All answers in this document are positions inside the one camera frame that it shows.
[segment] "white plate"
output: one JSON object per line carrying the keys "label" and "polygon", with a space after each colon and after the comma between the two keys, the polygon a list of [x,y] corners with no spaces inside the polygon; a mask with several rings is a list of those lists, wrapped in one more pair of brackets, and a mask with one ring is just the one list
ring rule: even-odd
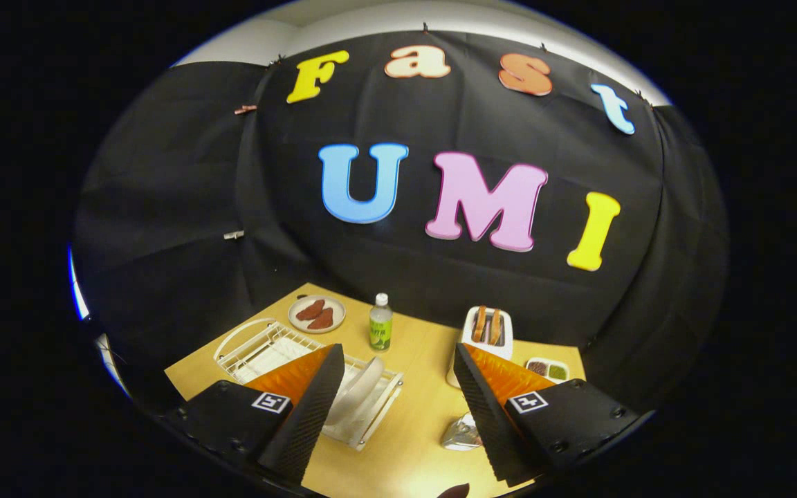
{"label": "white plate", "polygon": [[[325,299],[325,308],[334,308],[334,324],[330,327],[326,327],[323,329],[310,329],[308,325],[312,324],[315,320],[298,320],[297,313],[300,313],[308,306],[312,305],[312,303],[316,302],[316,300]],[[291,305],[291,308],[288,310],[288,319],[291,321],[291,324],[300,329],[301,331],[306,332],[307,334],[323,334],[325,332],[330,332],[340,326],[342,324],[342,319],[346,316],[346,308],[342,305],[341,302],[334,299],[334,297],[328,296],[306,296],[301,297],[297,300],[294,304]]]}
{"label": "white plate", "polygon": [[[534,362],[544,363],[547,366],[547,374],[545,374],[543,376],[545,378],[548,378],[550,381],[555,382],[556,384],[562,384],[562,382],[567,382],[567,381],[569,381],[571,379],[570,369],[567,368],[566,363],[559,362],[559,360],[550,360],[548,358],[532,358],[532,359],[528,360],[528,362],[525,362],[524,368],[527,369],[528,365],[531,365],[531,363],[534,363]],[[567,378],[556,378],[555,376],[549,375],[549,367],[553,366],[553,365],[564,369],[565,375],[567,376]]]}
{"label": "white plate", "polygon": [[334,404],[328,412],[328,419],[325,420],[325,425],[335,425],[340,422],[352,410],[357,409],[367,397],[374,390],[380,376],[383,375],[383,360],[378,356],[374,356],[363,371],[358,372],[346,385],[346,390],[336,395]]}

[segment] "pink letter m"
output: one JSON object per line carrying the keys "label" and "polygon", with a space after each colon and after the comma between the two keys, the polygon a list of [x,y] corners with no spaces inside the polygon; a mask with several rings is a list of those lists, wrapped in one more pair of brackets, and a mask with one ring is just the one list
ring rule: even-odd
{"label": "pink letter m", "polygon": [[457,210],[463,208],[469,237],[478,241],[502,212],[500,226],[491,233],[491,243],[506,251],[531,251],[534,207],[540,187],[547,183],[547,173],[538,167],[516,164],[489,192],[471,155],[441,152],[433,161],[442,170],[442,192],[436,218],[426,224],[430,237],[458,239],[462,227],[457,223]]}

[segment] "wire rack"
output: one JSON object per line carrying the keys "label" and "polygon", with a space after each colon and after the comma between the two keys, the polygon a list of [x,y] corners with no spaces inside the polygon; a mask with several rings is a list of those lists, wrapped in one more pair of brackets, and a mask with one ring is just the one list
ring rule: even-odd
{"label": "wire rack", "polygon": [[[219,354],[235,334],[243,332],[256,322],[266,322],[266,328],[232,351]],[[312,353],[323,346],[322,343],[311,340],[278,321],[259,320],[250,322],[226,337],[218,348],[218,352],[215,353],[215,360],[231,378],[235,379],[235,382],[244,385],[272,369],[277,369],[285,363],[300,358],[304,354]],[[344,390],[351,379],[360,374],[366,366],[367,362],[344,354],[345,371],[338,393]],[[385,369],[374,390],[363,403],[340,423],[325,425],[322,428],[322,433],[361,451],[376,431],[377,426],[380,425],[393,401],[399,396],[403,384],[402,377],[401,372],[386,371]]]}

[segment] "bottle label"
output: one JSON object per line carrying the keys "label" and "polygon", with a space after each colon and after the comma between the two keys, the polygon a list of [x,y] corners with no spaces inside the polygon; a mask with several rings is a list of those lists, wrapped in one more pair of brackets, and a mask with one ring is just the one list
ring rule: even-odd
{"label": "bottle label", "polygon": [[375,322],[371,320],[371,347],[377,350],[385,350],[390,346],[392,339],[392,320],[389,322]]}

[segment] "light blue letter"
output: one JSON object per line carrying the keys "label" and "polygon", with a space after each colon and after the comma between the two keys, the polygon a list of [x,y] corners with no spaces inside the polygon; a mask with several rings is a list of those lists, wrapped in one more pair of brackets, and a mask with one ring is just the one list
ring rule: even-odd
{"label": "light blue letter", "polygon": [[325,209],[338,220],[349,223],[374,223],[383,220],[396,204],[399,192],[399,162],[407,158],[407,145],[376,144],[371,146],[372,158],[377,160],[377,184],[374,198],[355,201],[349,195],[351,162],[358,157],[355,145],[327,145],[319,151],[322,160],[322,201]]}
{"label": "light blue letter", "polygon": [[606,85],[592,85],[592,91],[601,95],[601,103],[605,105],[607,119],[611,120],[617,129],[626,135],[635,133],[635,125],[623,116],[623,109],[629,109],[629,107],[626,107],[626,101],[617,97],[614,89]]}

